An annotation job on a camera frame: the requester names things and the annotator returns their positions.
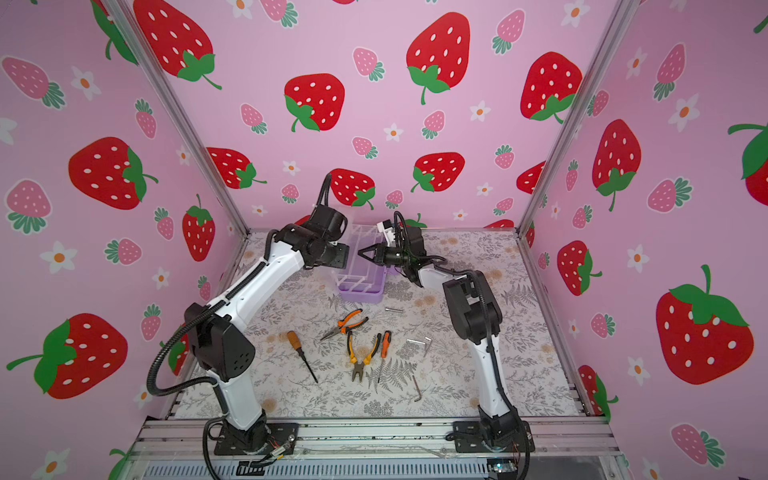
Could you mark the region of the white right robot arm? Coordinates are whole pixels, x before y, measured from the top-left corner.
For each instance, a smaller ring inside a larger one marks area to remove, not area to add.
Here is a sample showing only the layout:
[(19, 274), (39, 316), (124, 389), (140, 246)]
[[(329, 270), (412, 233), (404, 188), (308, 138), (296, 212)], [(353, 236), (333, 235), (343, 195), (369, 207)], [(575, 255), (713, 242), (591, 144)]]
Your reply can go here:
[(479, 425), (485, 442), (507, 440), (523, 429), (499, 362), (503, 314), (485, 275), (456, 270), (439, 255), (429, 255), (420, 228), (398, 221), (376, 225), (383, 240), (358, 251), (371, 263), (394, 268), (412, 284), (444, 294), (455, 333), (472, 348), (479, 387)]

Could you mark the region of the purple plastic tool box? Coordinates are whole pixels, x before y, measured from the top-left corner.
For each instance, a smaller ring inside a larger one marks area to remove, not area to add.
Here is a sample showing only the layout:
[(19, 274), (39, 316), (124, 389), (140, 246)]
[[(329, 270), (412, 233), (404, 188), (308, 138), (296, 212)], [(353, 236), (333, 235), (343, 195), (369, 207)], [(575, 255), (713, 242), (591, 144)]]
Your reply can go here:
[(331, 278), (344, 301), (367, 304), (382, 301), (389, 271), (360, 257), (358, 251), (383, 241), (384, 235), (375, 225), (353, 224), (341, 237), (341, 242), (349, 247), (347, 264), (344, 269), (333, 270)]

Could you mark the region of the yellow black cutting pliers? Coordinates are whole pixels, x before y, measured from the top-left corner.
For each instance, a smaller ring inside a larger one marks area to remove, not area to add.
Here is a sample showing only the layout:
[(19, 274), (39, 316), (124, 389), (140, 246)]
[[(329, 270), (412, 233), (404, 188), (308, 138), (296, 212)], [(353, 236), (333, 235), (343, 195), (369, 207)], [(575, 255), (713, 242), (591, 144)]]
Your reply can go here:
[(352, 381), (362, 382), (365, 367), (371, 363), (373, 357), (378, 353), (382, 344), (382, 337), (383, 335), (381, 333), (377, 333), (373, 337), (373, 343), (370, 348), (360, 349), (355, 346), (354, 333), (349, 331), (346, 334), (346, 345), (349, 361), (353, 365), (351, 376)]

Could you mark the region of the orange black small screwdriver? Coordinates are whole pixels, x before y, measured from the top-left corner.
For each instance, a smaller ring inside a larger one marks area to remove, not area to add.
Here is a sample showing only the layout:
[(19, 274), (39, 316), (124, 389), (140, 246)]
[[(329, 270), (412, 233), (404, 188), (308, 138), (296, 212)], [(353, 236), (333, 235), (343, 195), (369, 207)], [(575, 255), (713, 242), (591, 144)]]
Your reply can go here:
[(391, 344), (391, 339), (392, 339), (392, 332), (390, 330), (386, 330), (383, 334), (382, 342), (381, 342), (381, 355), (380, 355), (379, 370), (377, 372), (377, 384), (379, 384), (381, 381), (381, 376), (383, 373), (384, 365), (386, 363), (386, 358), (388, 355), (388, 349)]

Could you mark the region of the orange needle nose pliers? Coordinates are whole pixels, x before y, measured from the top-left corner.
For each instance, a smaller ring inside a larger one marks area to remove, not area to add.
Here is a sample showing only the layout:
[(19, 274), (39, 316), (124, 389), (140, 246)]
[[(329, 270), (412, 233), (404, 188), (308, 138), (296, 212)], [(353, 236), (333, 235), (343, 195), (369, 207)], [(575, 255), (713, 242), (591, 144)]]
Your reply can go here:
[(362, 309), (356, 309), (348, 313), (342, 320), (338, 321), (336, 326), (327, 331), (321, 338), (321, 341), (328, 340), (336, 335), (346, 335), (349, 331), (356, 329), (365, 323), (369, 318), (363, 315)]

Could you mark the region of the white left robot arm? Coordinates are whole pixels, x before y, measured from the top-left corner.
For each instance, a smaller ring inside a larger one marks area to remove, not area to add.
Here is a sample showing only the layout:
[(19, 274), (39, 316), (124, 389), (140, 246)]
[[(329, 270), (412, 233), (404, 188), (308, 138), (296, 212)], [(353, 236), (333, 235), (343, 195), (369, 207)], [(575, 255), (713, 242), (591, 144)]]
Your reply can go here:
[(224, 433), (238, 448), (257, 452), (267, 443), (267, 417), (250, 376), (255, 346), (246, 330), (258, 310), (293, 274), (316, 267), (343, 269), (349, 247), (340, 242), (348, 220), (317, 205), (309, 219), (269, 232), (257, 263), (205, 306), (191, 305), (185, 322), (201, 315), (189, 331), (191, 353), (205, 372), (224, 417)]

